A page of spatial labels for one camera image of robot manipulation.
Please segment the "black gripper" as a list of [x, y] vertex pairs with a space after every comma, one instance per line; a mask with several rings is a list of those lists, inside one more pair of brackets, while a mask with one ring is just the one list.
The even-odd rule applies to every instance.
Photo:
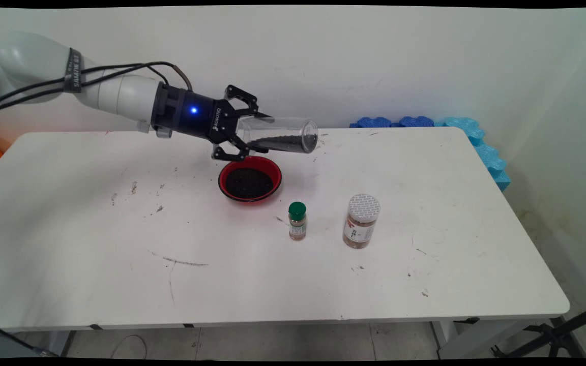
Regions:
[[[235, 109], [232, 100], [246, 107]], [[270, 118], [259, 111], [257, 97], [234, 85], [228, 85], [223, 100], [214, 100], [192, 91], [160, 82], [154, 99], [151, 127], [161, 138], [179, 133], [212, 142], [212, 159], [242, 162], [252, 151], [268, 153], [269, 148], [248, 144], [235, 131], [240, 118]], [[228, 142], [238, 153], [226, 153], [220, 144]]]

